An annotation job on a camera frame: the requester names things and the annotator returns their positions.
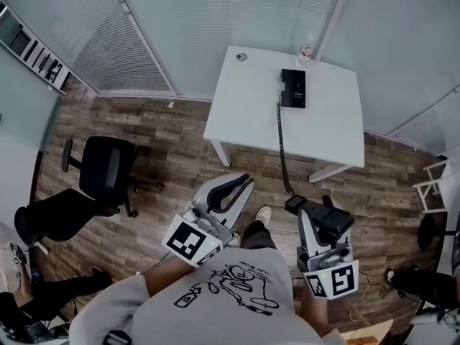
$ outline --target black telephone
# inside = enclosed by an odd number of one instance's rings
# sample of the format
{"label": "black telephone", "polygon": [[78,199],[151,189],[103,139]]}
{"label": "black telephone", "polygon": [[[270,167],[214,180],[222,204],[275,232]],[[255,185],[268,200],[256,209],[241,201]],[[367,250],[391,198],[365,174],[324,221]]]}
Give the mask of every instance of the black telephone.
{"label": "black telephone", "polygon": [[305,72],[293,69],[281,69],[281,81],[285,90],[281,91],[281,106],[305,108]]}

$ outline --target person sitting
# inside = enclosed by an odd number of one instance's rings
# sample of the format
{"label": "person sitting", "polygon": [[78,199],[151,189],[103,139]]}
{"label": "person sitting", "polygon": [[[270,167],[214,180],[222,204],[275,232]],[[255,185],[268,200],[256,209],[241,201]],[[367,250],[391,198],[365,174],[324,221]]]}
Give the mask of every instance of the person sitting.
{"label": "person sitting", "polygon": [[386,281],[400,292],[417,295],[433,304],[413,319],[413,323],[438,322],[439,325],[460,331],[460,226],[452,249],[452,276],[430,270],[394,271],[387,269]]}
{"label": "person sitting", "polygon": [[26,271],[24,253],[15,244],[11,248],[20,261],[21,283],[13,293],[0,293],[0,324],[7,330],[21,330],[38,321],[51,321],[72,299],[97,293],[112,284],[110,275],[99,267],[93,267],[90,277],[32,282]]}

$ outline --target small object on desk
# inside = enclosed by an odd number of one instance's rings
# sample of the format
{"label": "small object on desk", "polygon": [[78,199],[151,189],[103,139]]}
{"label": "small object on desk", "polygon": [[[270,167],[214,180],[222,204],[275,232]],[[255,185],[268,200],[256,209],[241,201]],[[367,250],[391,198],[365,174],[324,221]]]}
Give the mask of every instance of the small object on desk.
{"label": "small object on desk", "polygon": [[247,60],[247,55],[244,52],[241,52],[240,54],[236,55],[236,59],[238,61],[246,61]]}
{"label": "small object on desk", "polygon": [[311,55],[313,55],[313,52],[313,36],[309,34],[308,43],[300,46],[295,66],[301,70],[305,70],[308,61],[311,59]]}
{"label": "small object on desk", "polygon": [[301,70],[282,69],[281,81],[285,90],[281,91],[281,106],[305,108],[305,72]]}

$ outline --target graphic print on shirt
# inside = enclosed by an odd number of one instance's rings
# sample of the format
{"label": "graphic print on shirt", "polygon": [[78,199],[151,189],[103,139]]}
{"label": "graphic print on shirt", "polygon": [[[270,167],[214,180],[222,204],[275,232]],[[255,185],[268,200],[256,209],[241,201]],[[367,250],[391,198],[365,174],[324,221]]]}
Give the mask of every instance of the graphic print on shirt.
{"label": "graphic print on shirt", "polygon": [[260,270],[240,262],[238,264],[226,264],[226,268],[221,271],[213,270],[213,274],[208,281],[203,281],[192,286],[188,293],[181,296],[174,305],[179,308],[187,308],[204,290],[210,293],[230,295],[241,307],[245,307],[255,313],[271,316],[272,309],[277,309],[280,305],[267,298],[265,288],[272,282],[268,278],[270,275],[264,270]]}

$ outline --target white sneaker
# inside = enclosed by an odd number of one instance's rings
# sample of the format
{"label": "white sneaker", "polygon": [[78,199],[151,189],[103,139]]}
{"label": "white sneaker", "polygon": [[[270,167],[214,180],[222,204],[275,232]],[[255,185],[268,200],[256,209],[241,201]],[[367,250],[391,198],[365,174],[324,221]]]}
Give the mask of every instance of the white sneaker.
{"label": "white sneaker", "polygon": [[229,247],[239,248],[242,243],[242,236],[238,231],[233,231],[233,238],[227,244]]}
{"label": "white sneaker", "polygon": [[388,283],[391,285],[391,279],[393,278],[393,276],[395,276],[395,271],[387,270],[386,276],[387,276]]}
{"label": "white sneaker", "polygon": [[256,215],[256,220],[263,222],[265,227],[267,227],[271,218],[272,218],[272,209],[269,206],[262,206],[258,210],[257,215]]}

